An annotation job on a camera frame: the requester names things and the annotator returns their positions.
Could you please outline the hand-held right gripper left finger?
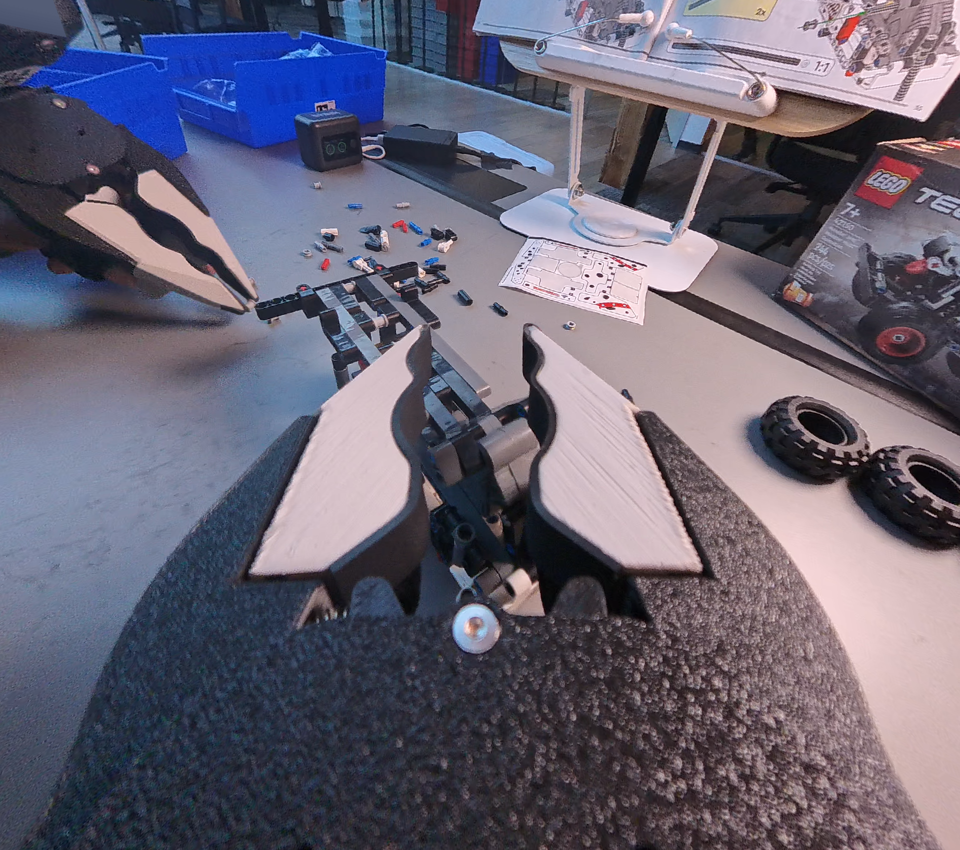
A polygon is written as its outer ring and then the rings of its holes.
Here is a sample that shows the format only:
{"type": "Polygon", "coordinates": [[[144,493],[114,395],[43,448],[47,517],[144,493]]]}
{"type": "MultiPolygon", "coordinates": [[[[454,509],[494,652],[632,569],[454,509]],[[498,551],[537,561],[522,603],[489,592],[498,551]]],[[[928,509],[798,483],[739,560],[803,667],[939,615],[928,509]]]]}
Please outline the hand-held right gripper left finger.
{"type": "Polygon", "coordinates": [[[253,579],[393,587],[420,567],[429,517],[420,462],[431,332],[417,326],[320,408],[248,568],[253,579]]]}

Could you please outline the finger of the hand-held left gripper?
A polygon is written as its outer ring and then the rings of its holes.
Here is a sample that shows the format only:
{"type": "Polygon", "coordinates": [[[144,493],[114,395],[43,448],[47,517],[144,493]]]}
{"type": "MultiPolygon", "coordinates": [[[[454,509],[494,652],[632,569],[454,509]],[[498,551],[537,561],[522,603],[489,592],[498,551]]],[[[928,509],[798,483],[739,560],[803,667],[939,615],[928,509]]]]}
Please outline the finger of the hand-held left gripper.
{"type": "Polygon", "coordinates": [[[130,258],[142,273],[162,281],[177,292],[235,314],[249,312],[253,299],[240,301],[218,276],[191,265],[178,251],[150,237],[135,217],[123,207],[101,199],[87,199],[64,213],[87,237],[97,237],[116,254],[130,258]]]}
{"type": "Polygon", "coordinates": [[[151,207],[173,217],[191,232],[196,242],[211,250],[224,266],[224,272],[235,278],[247,299],[258,299],[256,284],[240,265],[216,222],[158,170],[138,174],[138,196],[151,207]]]}

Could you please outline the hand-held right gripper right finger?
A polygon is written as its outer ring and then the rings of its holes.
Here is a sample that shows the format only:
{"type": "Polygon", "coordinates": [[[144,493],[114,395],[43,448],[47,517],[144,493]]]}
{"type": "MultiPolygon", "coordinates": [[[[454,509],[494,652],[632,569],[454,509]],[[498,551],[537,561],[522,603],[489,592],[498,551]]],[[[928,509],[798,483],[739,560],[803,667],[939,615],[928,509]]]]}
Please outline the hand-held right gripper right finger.
{"type": "Polygon", "coordinates": [[[539,442],[530,517],[618,575],[700,575],[703,563],[635,405],[534,324],[523,328],[539,442]]]}

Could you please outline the toy vehicle chassis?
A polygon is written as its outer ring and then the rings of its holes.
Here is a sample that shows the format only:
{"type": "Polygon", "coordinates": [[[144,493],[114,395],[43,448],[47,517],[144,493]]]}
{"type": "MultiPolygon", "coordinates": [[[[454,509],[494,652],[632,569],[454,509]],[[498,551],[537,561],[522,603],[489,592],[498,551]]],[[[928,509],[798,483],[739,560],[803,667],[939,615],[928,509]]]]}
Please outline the toy vehicle chassis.
{"type": "MultiPolygon", "coordinates": [[[[541,614],[537,571],[522,545],[527,484],[538,448],[526,421],[526,405],[493,410],[488,405],[490,387],[437,335],[440,319],[424,297],[450,283],[439,268],[424,270],[414,262],[384,268],[372,258],[354,263],[366,268],[340,281],[298,285],[294,292],[259,302],[255,313],[270,324],[293,314],[318,322],[333,349],[334,394],[409,331],[430,328],[432,375],[423,390],[426,423],[419,451],[429,538],[419,568],[402,587],[390,584],[393,592],[402,603],[417,600],[419,569],[426,555],[435,553],[460,600],[484,602],[515,615],[541,614]]],[[[268,507],[246,567],[248,576],[320,409],[298,441],[268,507]]],[[[327,587],[319,578],[292,579],[318,580],[326,593],[321,606],[328,613],[346,611],[360,582],[327,587]]]]}

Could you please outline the grey desk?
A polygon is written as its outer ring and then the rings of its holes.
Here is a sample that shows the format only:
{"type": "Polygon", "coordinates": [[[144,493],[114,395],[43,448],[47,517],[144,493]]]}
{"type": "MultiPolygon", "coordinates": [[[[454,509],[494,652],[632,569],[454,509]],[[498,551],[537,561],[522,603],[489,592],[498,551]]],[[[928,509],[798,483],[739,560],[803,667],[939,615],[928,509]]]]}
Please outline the grey desk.
{"type": "MultiPolygon", "coordinates": [[[[757,418],[801,393],[846,410],[874,445],[958,460],[938,424],[652,295],[642,327],[501,294],[521,241],[378,164],[318,175],[296,145],[250,149],[194,126],[180,161],[264,297],[320,283],[301,252],[325,224],[413,218],[459,229],[441,333],[491,384],[525,392],[537,323],[655,411],[774,532],[833,620],[895,767],[943,848],[958,848],[958,552],[916,546],[845,484],[771,458],[757,418]],[[490,305],[499,302],[509,316],[490,305]],[[563,324],[577,322],[574,332],[563,324]]],[[[2,848],[47,803],[92,687],[144,589],[187,532],[334,388],[316,322],[275,326],[168,296],[2,261],[2,848]]]]}

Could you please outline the black desk mat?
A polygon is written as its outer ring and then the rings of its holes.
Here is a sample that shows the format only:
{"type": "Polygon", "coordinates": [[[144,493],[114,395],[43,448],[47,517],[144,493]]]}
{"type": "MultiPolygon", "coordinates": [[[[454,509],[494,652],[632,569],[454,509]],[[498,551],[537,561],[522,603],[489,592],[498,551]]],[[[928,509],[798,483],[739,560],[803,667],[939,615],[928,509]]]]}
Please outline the black desk mat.
{"type": "Polygon", "coordinates": [[[476,155],[458,153],[445,162],[386,156],[377,163],[495,220],[505,210],[562,183],[515,160],[496,156],[483,161],[476,155]]]}

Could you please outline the person's left hand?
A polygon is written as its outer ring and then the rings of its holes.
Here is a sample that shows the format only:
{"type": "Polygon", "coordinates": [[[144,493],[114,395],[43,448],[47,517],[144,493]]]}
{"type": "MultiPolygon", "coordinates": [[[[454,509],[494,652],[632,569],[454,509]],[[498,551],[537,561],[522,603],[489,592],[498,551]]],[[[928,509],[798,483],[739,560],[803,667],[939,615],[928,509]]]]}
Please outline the person's left hand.
{"type": "Polygon", "coordinates": [[[43,245],[39,251],[55,273],[75,272],[91,281],[114,282],[151,298],[161,298],[171,292],[165,283],[140,272],[134,264],[82,244],[54,242],[43,245]]]}

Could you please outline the blue plastic bin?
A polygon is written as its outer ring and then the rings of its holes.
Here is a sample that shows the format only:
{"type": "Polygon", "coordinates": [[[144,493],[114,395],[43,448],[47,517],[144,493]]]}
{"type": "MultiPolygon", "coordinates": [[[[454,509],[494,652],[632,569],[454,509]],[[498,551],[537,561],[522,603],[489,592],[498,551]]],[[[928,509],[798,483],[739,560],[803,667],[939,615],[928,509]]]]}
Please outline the blue plastic bin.
{"type": "Polygon", "coordinates": [[[334,101],[381,121],[387,53],[303,31],[145,35],[166,59],[180,117],[253,148],[291,140],[296,114],[334,101]]]}
{"type": "Polygon", "coordinates": [[[164,57],[69,48],[25,84],[85,101],[170,159],[187,151],[164,57]]]}

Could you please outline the black box device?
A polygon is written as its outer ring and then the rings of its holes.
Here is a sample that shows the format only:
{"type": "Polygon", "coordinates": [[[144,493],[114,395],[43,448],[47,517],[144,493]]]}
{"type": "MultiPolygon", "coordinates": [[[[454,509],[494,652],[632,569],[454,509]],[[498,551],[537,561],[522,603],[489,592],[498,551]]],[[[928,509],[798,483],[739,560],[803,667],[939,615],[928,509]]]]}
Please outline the black box device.
{"type": "Polygon", "coordinates": [[[363,160],[360,123],[343,109],[303,112],[294,117],[295,135],[304,165],[327,172],[360,164],[363,160]]]}

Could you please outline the white sticker sheet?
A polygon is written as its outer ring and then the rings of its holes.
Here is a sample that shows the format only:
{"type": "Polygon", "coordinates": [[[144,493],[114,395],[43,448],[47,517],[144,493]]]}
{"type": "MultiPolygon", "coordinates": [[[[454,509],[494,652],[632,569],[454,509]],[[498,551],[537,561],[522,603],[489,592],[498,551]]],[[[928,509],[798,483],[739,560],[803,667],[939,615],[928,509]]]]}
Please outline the white sticker sheet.
{"type": "Polygon", "coordinates": [[[619,256],[529,239],[499,285],[642,325],[647,268],[619,256]]]}

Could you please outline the black power adapter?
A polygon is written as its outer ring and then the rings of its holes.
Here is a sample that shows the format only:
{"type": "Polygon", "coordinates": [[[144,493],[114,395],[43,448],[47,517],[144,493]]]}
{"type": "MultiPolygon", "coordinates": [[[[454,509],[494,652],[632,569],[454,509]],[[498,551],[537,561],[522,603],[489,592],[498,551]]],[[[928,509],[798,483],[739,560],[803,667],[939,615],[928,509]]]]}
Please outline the black power adapter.
{"type": "Polygon", "coordinates": [[[384,131],[382,145],[386,158],[393,161],[449,165],[456,161],[459,136],[456,131],[448,129],[398,124],[384,131]]]}

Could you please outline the white paper sheets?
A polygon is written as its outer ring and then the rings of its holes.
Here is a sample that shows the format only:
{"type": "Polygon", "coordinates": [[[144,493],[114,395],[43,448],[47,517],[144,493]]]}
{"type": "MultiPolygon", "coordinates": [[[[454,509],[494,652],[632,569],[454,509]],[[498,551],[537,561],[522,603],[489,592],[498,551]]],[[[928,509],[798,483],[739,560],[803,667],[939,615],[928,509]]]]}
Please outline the white paper sheets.
{"type": "Polygon", "coordinates": [[[459,132],[459,143],[466,147],[492,153],[500,158],[513,159],[523,167],[544,175],[552,176],[555,172],[553,163],[485,131],[459,132]]]}

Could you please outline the metal storage rack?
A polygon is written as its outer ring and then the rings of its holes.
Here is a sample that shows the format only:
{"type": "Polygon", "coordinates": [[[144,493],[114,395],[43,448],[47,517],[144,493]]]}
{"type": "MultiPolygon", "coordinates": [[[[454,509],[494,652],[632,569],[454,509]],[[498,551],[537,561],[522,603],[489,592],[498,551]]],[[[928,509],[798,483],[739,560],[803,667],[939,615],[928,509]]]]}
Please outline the metal storage rack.
{"type": "Polygon", "coordinates": [[[394,62],[486,88],[515,89],[519,72],[494,36],[474,32],[481,0],[368,0],[364,41],[394,62]]]}

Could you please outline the toy truck cardboard box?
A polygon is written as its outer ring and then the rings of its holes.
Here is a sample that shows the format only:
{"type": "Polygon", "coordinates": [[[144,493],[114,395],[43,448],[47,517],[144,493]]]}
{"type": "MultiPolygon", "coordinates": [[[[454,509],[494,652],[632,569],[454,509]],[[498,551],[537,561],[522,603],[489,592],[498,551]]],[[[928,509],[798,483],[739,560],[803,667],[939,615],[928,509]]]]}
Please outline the toy truck cardboard box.
{"type": "Polygon", "coordinates": [[[958,139],[879,144],[774,297],[958,416],[958,139]]]}

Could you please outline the white book stand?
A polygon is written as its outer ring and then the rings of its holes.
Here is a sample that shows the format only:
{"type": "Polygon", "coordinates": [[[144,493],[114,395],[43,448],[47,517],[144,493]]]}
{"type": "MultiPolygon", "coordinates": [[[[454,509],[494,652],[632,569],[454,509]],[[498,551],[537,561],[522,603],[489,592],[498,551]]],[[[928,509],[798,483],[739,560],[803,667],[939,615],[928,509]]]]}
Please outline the white book stand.
{"type": "MultiPolygon", "coordinates": [[[[687,104],[700,104],[708,111],[726,110],[741,115],[766,117],[778,103],[777,91],[763,76],[747,71],[746,76],[718,76],[672,63],[656,62],[647,56],[634,59],[617,49],[567,39],[562,31],[534,43],[534,54],[547,68],[567,75],[599,79],[614,75],[615,82],[629,89],[663,93],[687,104]]],[[[582,104],[572,106],[568,203],[572,226],[579,236],[596,244],[632,246],[641,243],[676,244],[690,229],[707,176],[712,168],[719,138],[715,137],[703,159],[691,196],[681,219],[664,232],[654,223],[640,221],[631,210],[590,209],[579,181],[582,138],[582,104]]]]}

